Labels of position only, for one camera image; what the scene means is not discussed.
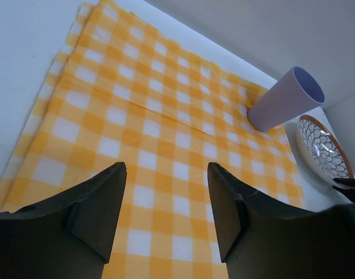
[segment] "patterned bowl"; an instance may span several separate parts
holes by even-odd
[[[334,178],[354,178],[341,146],[317,119],[301,116],[296,138],[305,162],[326,182],[336,185]]]

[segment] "purple cup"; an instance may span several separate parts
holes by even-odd
[[[266,132],[323,103],[318,82],[301,67],[293,67],[253,105],[247,117],[254,128]]]

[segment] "folded cloth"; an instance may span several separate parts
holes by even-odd
[[[104,278],[226,278],[207,189],[217,161],[300,206],[283,127],[246,111],[265,90],[182,49],[112,0],[91,13],[4,210],[72,187],[116,161],[127,185]]]
[[[77,18],[73,23],[69,34],[66,37],[64,46],[57,54],[53,65],[49,69],[47,77],[44,80],[37,100],[31,110],[31,113],[27,119],[22,134],[15,146],[15,150],[12,153],[12,157],[9,159],[7,167],[0,180],[0,208],[3,206],[7,194],[15,180],[16,174],[19,171],[22,161],[28,151],[28,148],[33,141],[39,126],[46,113],[48,103],[51,100],[53,89],[59,81],[61,72],[69,58],[69,55],[73,52],[75,45],[79,39],[79,35],[82,32],[84,24],[87,22],[89,14],[93,10],[94,6],[88,3],[81,5]]]

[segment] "brown bowl rim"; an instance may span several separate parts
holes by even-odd
[[[308,120],[312,123],[314,123],[318,128],[320,128],[321,130],[326,131],[327,137],[332,141],[332,143],[336,146],[337,150],[339,151],[339,153],[341,154],[342,159],[344,160],[345,166],[346,166],[346,170],[347,170],[347,175],[349,176],[349,178],[354,178],[354,174],[353,174],[353,170],[352,167],[350,165],[349,160],[347,159],[347,156],[345,154],[345,152],[342,150],[341,146],[339,145],[338,141],[336,140],[336,138],[331,134],[331,132],[322,124],[320,123],[317,119],[315,119],[313,116],[310,115],[302,115],[300,117],[300,120]]]

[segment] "white table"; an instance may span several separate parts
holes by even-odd
[[[63,45],[85,0],[10,0],[0,2],[0,176],[35,101],[52,59]],[[96,3],[97,0],[86,0]],[[270,88],[276,80],[143,0],[116,0],[124,9],[157,27],[182,47],[226,71]],[[330,128],[321,109],[314,117]],[[304,207],[323,210],[345,202],[339,193],[308,171],[297,154],[292,121],[287,136],[299,167]]]

